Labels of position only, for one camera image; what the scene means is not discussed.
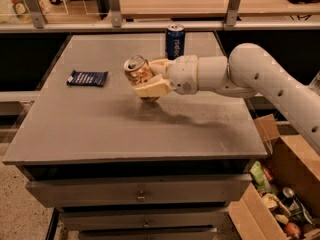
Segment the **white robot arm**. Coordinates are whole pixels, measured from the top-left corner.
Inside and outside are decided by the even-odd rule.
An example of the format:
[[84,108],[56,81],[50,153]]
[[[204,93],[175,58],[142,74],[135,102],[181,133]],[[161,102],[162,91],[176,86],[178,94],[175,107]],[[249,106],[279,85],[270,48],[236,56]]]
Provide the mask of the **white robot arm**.
[[174,91],[191,95],[212,91],[249,98],[261,94],[320,154],[320,96],[291,77],[263,48],[244,43],[229,56],[181,56],[149,63],[153,77],[133,87],[139,97],[161,97]]

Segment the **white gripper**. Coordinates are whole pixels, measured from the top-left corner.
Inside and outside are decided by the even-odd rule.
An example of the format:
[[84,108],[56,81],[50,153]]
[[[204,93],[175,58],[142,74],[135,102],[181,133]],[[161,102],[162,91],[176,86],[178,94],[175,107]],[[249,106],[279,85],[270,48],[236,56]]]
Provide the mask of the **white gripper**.
[[168,95],[172,89],[181,95],[198,92],[197,56],[180,56],[173,61],[168,59],[153,60],[149,62],[149,67],[156,76],[132,88],[133,93],[137,96],[143,98],[163,97]]

